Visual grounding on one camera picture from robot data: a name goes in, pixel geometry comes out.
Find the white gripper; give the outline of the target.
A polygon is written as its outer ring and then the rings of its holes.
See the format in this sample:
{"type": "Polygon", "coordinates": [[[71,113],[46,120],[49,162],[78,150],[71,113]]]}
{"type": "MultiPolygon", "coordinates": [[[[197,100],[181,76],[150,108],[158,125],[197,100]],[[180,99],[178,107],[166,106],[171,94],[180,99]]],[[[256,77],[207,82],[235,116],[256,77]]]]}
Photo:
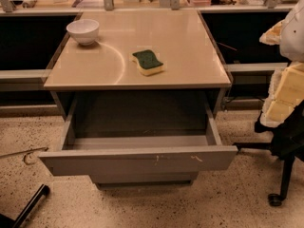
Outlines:
{"type": "Polygon", "coordinates": [[[269,96],[259,121],[264,126],[275,128],[283,124],[304,101],[304,64],[300,63],[304,62],[304,0],[298,1],[284,21],[264,32],[259,42],[269,46],[280,44],[282,56],[298,61],[284,69],[276,69],[272,75],[269,96]]]}

